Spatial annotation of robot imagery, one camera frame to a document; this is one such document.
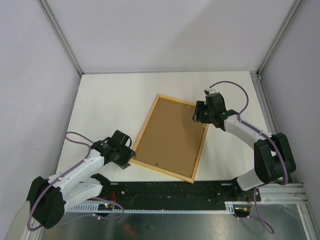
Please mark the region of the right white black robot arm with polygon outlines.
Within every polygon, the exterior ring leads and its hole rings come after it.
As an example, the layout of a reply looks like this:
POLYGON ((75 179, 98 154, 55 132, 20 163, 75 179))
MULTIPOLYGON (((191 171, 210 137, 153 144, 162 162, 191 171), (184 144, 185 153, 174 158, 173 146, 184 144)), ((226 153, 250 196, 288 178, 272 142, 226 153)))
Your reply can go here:
POLYGON ((289 175, 296 170, 287 136, 281 132, 273 134, 264 131, 242 119, 235 110, 228 110, 219 92, 205 90, 204 93, 205 100, 196 102, 192 120, 212 124, 253 149, 253 169, 232 180, 231 196, 242 201, 251 189, 272 182, 286 185, 289 175))

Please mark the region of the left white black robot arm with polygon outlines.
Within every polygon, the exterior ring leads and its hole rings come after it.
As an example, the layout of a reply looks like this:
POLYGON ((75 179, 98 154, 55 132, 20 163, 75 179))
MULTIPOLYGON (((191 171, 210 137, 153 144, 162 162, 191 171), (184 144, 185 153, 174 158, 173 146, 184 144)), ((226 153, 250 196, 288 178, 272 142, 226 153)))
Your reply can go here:
POLYGON ((87 137, 84 141, 72 140, 68 136, 65 139, 87 147, 87 153, 67 169, 33 180, 26 198, 30 204, 26 226, 31 232, 41 227, 54 227, 67 210, 87 200, 106 199, 108 206, 116 206, 111 181, 97 171, 109 163, 124 170, 136 155, 131 148, 131 137, 120 130, 97 141, 87 137))

